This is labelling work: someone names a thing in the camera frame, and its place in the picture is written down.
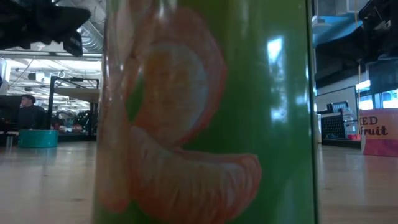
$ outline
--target floor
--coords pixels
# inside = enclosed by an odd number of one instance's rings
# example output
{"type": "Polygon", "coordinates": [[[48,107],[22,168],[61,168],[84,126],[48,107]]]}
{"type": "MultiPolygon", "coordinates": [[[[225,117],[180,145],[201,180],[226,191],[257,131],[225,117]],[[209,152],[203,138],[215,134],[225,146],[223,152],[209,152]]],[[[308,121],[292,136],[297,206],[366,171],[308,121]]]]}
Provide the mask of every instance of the floor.
{"type": "MultiPolygon", "coordinates": [[[[0,152],[2,224],[89,224],[95,143],[61,144],[57,151],[0,152]]],[[[391,224],[398,220],[398,158],[321,147],[322,224],[391,224]]]]}

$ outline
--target orange wedge illustration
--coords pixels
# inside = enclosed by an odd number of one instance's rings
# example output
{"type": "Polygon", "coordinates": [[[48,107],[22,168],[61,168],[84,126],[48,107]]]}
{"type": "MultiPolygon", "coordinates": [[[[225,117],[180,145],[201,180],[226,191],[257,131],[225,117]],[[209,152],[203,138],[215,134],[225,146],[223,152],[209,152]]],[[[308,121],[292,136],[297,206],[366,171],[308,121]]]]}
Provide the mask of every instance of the orange wedge illustration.
{"type": "Polygon", "coordinates": [[[149,8],[142,16],[147,26],[136,26],[125,60],[133,60],[134,66],[121,70],[118,53],[107,48],[109,76],[104,76],[97,155],[99,202],[122,212],[133,200],[144,213],[171,224],[225,223],[257,194],[262,175],[257,156],[182,147],[209,125],[218,109],[226,80],[223,56],[192,10],[163,8],[160,15],[153,5],[149,8]],[[138,70],[144,78],[143,99],[129,122],[125,96],[133,85],[124,82],[135,83],[138,70]]]}

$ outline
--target green can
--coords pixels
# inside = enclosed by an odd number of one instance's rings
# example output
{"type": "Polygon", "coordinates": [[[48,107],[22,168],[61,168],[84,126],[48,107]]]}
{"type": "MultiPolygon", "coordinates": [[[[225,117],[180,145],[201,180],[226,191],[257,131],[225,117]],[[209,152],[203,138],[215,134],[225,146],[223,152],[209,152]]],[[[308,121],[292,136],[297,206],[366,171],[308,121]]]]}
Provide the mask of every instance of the green can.
{"type": "Polygon", "coordinates": [[[308,12],[109,0],[93,223],[318,223],[308,12]]]}

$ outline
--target person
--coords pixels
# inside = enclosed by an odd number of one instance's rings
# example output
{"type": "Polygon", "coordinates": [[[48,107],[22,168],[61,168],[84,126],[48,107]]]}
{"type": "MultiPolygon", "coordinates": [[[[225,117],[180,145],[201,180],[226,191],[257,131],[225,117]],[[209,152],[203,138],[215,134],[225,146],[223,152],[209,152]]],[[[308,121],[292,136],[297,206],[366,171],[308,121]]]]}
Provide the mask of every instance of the person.
{"type": "Polygon", "coordinates": [[[18,128],[19,129],[44,129],[46,111],[34,105],[36,99],[30,94],[22,96],[21,108],[18,114],[18,128]]]}

